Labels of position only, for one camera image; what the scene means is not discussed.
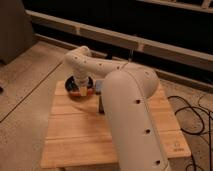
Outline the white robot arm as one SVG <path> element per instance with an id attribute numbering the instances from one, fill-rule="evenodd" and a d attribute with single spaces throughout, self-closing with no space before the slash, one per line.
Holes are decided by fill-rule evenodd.
<path id="1" fill-rule="evenodd" d="M 66 60 L 80 90 L 88 85 L 90 72 L 104 78 L 101 99 L 121 171 L 172 171 L 148 105 L 159 84 L 155 71 L 94 58 L 86 46 L 69 51 Z"/>

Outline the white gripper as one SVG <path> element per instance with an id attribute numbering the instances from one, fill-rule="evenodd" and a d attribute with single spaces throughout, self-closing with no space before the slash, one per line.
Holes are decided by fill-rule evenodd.
<path id="1" fill-rule="evenodd" d="M 87 89 L 87 85 L 89 84 L 89 78 L 85 77 L 85 78 L 75 78 L 75 83 L 79 88 L 79 92 L 80 95 L 85 97 L 87 95 L 92 95 L 94 90 L 93 90 L 93 86 L 88 87 Z"/>

